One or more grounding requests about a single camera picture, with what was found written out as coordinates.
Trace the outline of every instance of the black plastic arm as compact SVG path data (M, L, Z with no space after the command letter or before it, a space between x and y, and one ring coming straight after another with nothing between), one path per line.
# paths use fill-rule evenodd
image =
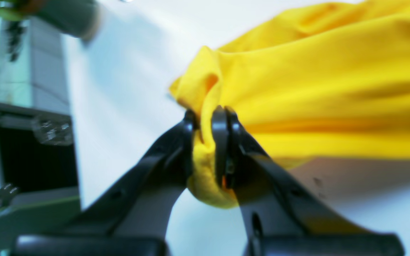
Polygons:
M216 152L220 152L216 175L225 176L226 184L236 193L249 240L247 255L405 254L396 235L359 227L312 196L268 156L232 109L218 108L213 117ZM227 159L221 148L226 148Z
M12 255L165 256L170 213L192 173L194 123L188 111L93 205L58 230L20 236Z

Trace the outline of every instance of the green panel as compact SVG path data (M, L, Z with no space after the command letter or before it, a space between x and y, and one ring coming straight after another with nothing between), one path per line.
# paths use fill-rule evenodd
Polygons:
M78 196L0 209L0 250L11 248L18 235L54 229L79 213Z

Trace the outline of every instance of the yellow fabric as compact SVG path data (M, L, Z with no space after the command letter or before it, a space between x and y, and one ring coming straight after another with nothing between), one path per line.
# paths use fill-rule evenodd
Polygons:
M217 105L288 168L317 156L410 159L410 0L285 11L203 47L171 92L200 118L188 186L213 206L237 205L214 182Z

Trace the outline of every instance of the gray cylinder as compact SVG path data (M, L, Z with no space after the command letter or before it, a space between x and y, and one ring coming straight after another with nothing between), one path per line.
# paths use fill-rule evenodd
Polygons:
M49 0L36 16L64 34L85 36L97 20L96 0Z

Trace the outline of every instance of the white table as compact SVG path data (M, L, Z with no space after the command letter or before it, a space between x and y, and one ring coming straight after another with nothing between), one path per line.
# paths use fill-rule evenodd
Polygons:
M106 16L90 43L64 37L83 207L182 119L167 89L202 45L221 46L282 10L317 2L102 0ZM319 159L294 173L350 220L399 233L410 256L410 163ZM167 240L174 256L241 256L246 234L239 209L215 209L185 191Z

